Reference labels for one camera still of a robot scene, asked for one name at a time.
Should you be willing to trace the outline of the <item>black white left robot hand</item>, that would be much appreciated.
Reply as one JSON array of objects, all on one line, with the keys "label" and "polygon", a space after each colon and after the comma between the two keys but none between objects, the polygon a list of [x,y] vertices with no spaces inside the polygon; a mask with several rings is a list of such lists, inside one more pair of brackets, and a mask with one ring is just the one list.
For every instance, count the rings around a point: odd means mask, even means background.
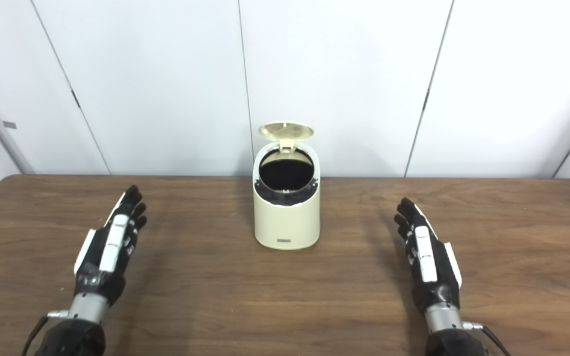
[{"label": "black white left robot hand", "polygon": [[76,297],[95,294],[113,306],[126,286],[125,271],[147,223],[137,185],[122,193],[101,228],[91,228],[73,267]]}]

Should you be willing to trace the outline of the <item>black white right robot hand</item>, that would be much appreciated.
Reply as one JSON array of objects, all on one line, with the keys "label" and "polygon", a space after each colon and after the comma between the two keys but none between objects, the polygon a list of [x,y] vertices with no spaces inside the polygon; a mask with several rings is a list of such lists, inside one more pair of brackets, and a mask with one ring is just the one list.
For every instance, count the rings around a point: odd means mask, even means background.
[{"label": "black white right robot hand", "polygon": [[397,205],[394,221],[403,239],[418,310],[425,312],[441,303],[460,309],[462,275],[452,244],[438,239],[425,214],[407,197]]}]

